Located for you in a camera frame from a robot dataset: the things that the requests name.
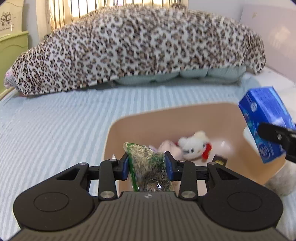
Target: green plastic drawer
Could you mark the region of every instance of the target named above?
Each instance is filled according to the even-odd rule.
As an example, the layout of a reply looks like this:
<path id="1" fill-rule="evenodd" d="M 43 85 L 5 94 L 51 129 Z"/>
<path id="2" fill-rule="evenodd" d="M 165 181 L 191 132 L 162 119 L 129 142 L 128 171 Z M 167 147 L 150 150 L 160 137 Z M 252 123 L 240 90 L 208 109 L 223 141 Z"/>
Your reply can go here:
<path id="1" fill-rule="evenodd" d="M 28 50 L 28 31 L 0 37 L 0 94 L 5 90 L 3 85 L 7 70 L 17 57 Z"/>

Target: window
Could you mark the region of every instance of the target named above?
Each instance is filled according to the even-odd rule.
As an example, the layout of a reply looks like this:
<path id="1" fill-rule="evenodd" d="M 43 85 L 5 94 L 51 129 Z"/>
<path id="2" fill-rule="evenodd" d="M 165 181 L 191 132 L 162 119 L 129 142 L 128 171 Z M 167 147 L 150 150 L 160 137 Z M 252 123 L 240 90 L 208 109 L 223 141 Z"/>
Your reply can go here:
<path id="1" fill-rule="evenodd" d="M 51 30 L 71 23 L 100 7 L 123 6 L 131 3 L 147 6 L 169 6 L 177 1 L 180 0 L 49 0 Z"/>

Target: red bow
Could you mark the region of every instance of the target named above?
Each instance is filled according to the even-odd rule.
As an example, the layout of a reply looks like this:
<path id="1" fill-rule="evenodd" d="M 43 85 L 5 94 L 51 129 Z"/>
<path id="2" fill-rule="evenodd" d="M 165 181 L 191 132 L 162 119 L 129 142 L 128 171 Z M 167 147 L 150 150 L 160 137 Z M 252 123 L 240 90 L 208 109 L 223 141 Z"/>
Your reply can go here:
<path id="1" fill-rule="evenodd" d="M 211 149 L 212 149 L 211 144 L 210 143 L 207 143 L 205 145 L 205 151 L 202 154 L 202 158 L 203 159 L 207 160 L 209 158 L 209 152 L 211 151 Z"/>

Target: blue package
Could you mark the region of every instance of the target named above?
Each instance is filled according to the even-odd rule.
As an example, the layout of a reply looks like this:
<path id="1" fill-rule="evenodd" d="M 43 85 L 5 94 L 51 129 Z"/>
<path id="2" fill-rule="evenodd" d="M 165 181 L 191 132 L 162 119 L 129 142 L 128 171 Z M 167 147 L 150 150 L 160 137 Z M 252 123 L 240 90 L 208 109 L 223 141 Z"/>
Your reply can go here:
<path id="1" fill-rule="evenodd" d="M 295 124 L 273 87 L 250 89 L 239 102 L 246 123 L 254 137 L 263 163 L 268 163 L 284 153 L 281 145 L 258 136 L 262 122 L 295 129 Z"/>

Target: light blue bed sheet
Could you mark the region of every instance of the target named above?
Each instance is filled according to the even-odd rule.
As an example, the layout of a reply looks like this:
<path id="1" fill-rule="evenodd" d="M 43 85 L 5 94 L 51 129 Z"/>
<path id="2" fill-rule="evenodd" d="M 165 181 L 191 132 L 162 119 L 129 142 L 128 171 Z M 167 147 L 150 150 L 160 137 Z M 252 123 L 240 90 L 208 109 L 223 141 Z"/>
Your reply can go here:
<path id="1" fill-rule="evenodd" d="M 190 104 L 238 103 L 258 86 L 254 78 L 239 86 L 177 78 L 34 98 L 9 94 L 0 101 L 0 237 L 7 240 L 19 230 L 12 205 L 22 191 L 76 163 L 100 164 L 108 129 L 118 118 Z M 97 184 L 92 185 L 90 193 L 96 190 Z"/>

